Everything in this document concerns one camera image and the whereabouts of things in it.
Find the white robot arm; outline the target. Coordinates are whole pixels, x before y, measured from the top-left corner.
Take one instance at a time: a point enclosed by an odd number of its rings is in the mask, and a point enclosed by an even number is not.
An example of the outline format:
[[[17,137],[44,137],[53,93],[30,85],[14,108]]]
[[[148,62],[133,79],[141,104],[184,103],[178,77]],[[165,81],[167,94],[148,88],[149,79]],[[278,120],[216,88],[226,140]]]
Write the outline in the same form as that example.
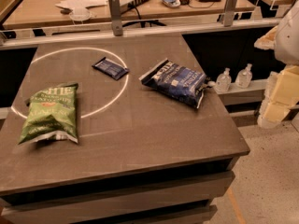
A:
[[[281,71],[271,72],[266,80],[259,110],[258,125],[270,129],[278,126],[299,102],[299,1],[254,47],[272,49],[275,59],[285,64]]]

